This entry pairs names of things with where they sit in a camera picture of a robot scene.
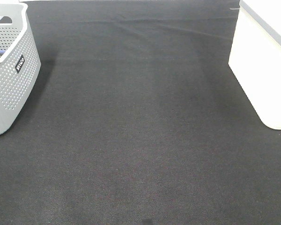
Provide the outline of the white storage bin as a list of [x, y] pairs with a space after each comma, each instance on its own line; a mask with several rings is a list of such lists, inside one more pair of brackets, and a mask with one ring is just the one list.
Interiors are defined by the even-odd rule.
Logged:
[[281, 0], [242, 0], [228, 64], [260, 120], [281, 130]]

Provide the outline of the grey perforated laundry basket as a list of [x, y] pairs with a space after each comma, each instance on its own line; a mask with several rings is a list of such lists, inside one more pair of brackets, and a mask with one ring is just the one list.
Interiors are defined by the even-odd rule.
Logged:
[[17, 0], [0, 1], [0, 135], [13, 124], [23, 108], [41, 68], [27, 16], [28, 6]]

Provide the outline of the black table mat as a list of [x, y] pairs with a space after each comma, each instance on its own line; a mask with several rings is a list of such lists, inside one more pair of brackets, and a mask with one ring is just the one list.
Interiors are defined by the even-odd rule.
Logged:
[[0, 225], [281, 225], [281, 131], [228, 66], [238, 5], [28, 2], [42, 65], [0, 136]]

